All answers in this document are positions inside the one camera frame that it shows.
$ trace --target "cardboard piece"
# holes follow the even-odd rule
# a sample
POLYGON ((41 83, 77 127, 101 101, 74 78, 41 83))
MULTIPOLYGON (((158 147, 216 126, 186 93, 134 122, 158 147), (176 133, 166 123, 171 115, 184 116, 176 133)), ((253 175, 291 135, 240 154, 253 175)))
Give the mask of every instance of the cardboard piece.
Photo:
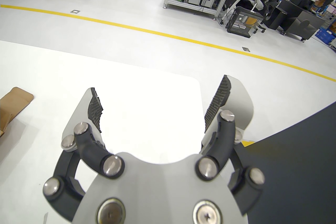
POLYGON ((0 99, 0 137, 5 133, 7 125, 19 114, 34 96, 21 88, 12 90, 0 99))

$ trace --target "metal bolt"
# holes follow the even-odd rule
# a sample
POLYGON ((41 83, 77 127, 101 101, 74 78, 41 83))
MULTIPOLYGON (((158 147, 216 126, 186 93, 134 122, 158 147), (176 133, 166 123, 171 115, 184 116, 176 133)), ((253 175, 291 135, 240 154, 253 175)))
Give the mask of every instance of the metal bolt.
POLYGON ((250 178, 257 185, 265 183, 264 173, 259 168, 254 167, 250 170, 250 178))
POLYGON ((239 130, 235 130, 235 135, 234 135, 234 144, 239 144, 241 143, 243 139, 243 135, 239 130))
POLYGON ((108 176, 114 176, 119 173, 122 166, 122 161, 117 156, 108 157, 103 165, 103 171, 108 176))
POLYGON ((222 110, 220 115, 225 121, 232 122, 234 120, 234 114, 229 110, 222 110))
POLYGON ((43 193, 46 196, 54 195, 60 188, 60 182, 58 179, 52 177, 49 178, 43 185, 43 193))
POLYGON ((63 149, 70 148, 75 143, 74 135, 67 135, 65 138, 62 139, 61 146, 63 149))
POLYGON ((86 122, 80 122, 78 123, 75 127, 74 127, 74 130, 73 132, 76 134, 76 135, 81 135, 82 133, 85 133, 86 130, 89 128, 89 124, 86 123, 86 122))
POLYGON ((200 201, 193 210, 194 224, 220 224, 221 214, 217 206, 208 201, 200 201))
POLYGON ((106 200, 97 212, 98 224, 123 224, 125 221, 125 207, 116 198, 106 200))
POLYGON ((213 178, 217 175, 218 169, 216 163, 211 158, 201 158, 198 162, 199 172, 207 178, 213 178))

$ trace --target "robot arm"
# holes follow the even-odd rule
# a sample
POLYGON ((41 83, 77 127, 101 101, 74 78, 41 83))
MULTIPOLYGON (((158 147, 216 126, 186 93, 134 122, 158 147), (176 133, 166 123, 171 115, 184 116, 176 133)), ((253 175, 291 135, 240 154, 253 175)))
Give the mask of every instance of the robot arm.
POLYGON ((223 77, 205 115, 210 140, 202 141, 201 153, 176 163, 109 153, 100 133, 101 113, 96 91, 89 88, 63 132, 54 174, 43 186, 49 204, 68 221, 242 224, 242 215, 260 197, 265 177, 241 144, 253 105, 237 79, 223 77), (235 172, 227 186, 220 172, 229 158, 235 172), (80 159, 97 172, 87 192, 74 179, 80 159))

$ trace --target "textured rubber pad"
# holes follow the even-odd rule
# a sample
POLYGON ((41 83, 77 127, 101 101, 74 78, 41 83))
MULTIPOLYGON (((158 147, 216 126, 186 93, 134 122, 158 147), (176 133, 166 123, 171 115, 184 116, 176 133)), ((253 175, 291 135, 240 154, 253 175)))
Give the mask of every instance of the textured rubber pad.
POLYGON ((210 126, 212 120, 214 119, 217 111, 223 105, 225 105, 229 95, 230 95, 231 83, 227 75, 224 75, 215 96, 212 98, 212 101, 205 113, 205 131, 210 126))
POLYGON ((92 99, 90 101, 89 107, 87 109, 87 117, 93 122, 98 131, 101 133, 101 128, 99 126, 99 121, 101 119, 103 107, 97 96, 96 90, 94 87, 91 87, 92 99))

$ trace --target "black office chair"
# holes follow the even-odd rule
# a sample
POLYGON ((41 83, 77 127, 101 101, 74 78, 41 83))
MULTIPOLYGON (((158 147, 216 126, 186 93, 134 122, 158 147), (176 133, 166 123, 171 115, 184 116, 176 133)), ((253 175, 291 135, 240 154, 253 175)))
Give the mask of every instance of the black office chair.
POLYGON ((323 11, 328 5, 330 5, 334 0, 325 0, 321 6, 316 6, 314 5, 315 8, 315 13, 318 13, 319 11, 323 11))
POLYGON ((258 28, 261 29, 262 33, 264 33, 266 28, 262 27, 261 25, 264 23, 264 21, 267 21, 271 18, 274 9, 280 3, 281 0, 268 0, 267 2, 265 0, 260 1, 264 5, 264 9, 259 13, 264 17, 264 20, 260 23, 260 25, 258 25, 258 28))

